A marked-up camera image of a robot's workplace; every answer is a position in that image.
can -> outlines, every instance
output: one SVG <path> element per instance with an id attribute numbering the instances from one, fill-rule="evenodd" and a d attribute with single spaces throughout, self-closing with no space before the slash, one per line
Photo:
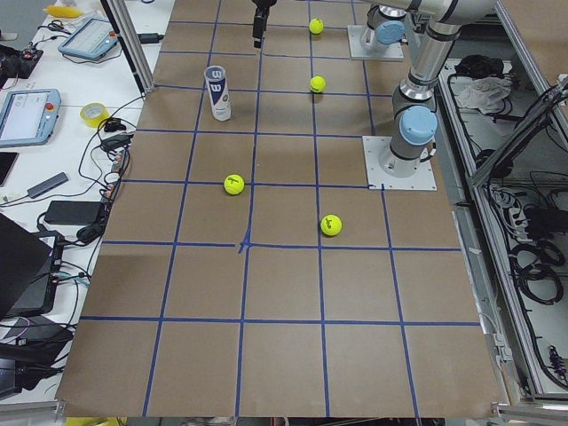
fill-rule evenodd
<path id="1" fill-rule="evenodd" d="M 223 67 L 212 65 L 205 68 L 205 83 L 209 93 L 211 111 L 220 122 L 231 118 L 231 100 L 227 86 L 226 72 Z"/>

crumpled fabric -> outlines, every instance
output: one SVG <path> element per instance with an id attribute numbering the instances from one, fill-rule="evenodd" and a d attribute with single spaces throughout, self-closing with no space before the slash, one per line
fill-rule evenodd
<path id="1" fill-rule="evenodd" d="M 486 77 L 474 80 L 455 98 L 458 107 L 478 109 L 482 114 L 498 113 L 503 100 L 511 93 L 512 82 L 504 78 Z"/>

tennis ball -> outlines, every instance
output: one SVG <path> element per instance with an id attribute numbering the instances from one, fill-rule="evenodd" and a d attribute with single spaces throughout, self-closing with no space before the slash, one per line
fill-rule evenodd
<path id="1" fill-rule="evenodd" d="M 341 223 L 341 219 L 336 215 L 327 215 L 321 222 L 319 222 L 319 228 L 321 231 L 329 236 L 335 237 L 338 233 L 341 232 L 341 228 L 343 228 L 343 224 Z"/>
<path id="2" fill-rule="evenodd" d="M 323 31 L 323 20 L 320 18 L 314 18 L 310 21 L 310 32 L 312 34 L 321 34 Z"/>
<path id="3" fill-rule="evenodd" d="M 245 189 L 245 181 L 239 175 L 229 175 L 225 178 L 223 186 L 230 195 L 237 195 Z"/>
<path id="4" fill-rule="evenodd" d="M 316 75 L 310 80 L 310 89 L 314 93 L 321 93 L 326 89 L 326 79 L 321 75 Z"/>

blue joint cap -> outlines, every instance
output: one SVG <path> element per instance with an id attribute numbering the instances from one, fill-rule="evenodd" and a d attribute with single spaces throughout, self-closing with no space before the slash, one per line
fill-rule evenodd
<path id="1" fill-rule="evenodd" d="M 402 114 L 398 127 L 406 142 L 423 146 L 434 137 L 438 118 L 426 106 L 411 106 Z"/>
<path id="2" fill-rule="evenodd" d="M 379 25 L 375 31 L 375 38 L 381 44 L 399 42 L 405 35 L 405 24 L 399 20 L 389 20 Z"/>

black spring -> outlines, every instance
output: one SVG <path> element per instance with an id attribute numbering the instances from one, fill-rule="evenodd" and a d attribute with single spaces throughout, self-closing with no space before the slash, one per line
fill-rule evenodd
<path id="1" fill-rule="evenodd" d="M 564 360 L 562 359 L 562 357 L 558 355 L 556 347 L 550 345 L 548 347 L 548 353 L 550 357 L 550 364 L 552 364 L 554 372 L 559 379 L 566 381 L 566 366 L 564 365 Z"/>

